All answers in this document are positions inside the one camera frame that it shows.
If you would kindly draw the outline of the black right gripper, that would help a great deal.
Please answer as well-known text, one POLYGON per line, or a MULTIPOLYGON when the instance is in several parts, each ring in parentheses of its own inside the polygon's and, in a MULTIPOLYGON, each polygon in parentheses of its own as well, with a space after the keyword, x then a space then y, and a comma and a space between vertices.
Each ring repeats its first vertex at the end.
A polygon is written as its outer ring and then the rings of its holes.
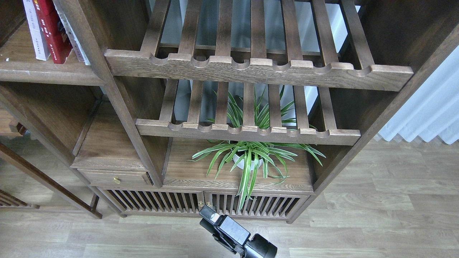
POLYGON ((251 235, 244 227, 227 215, 220 216, 211 207, 204 205, 200 211, 200 225, 213 238, 233 254, 241 258, 275 258, 278 248, 259 234, 251 235))

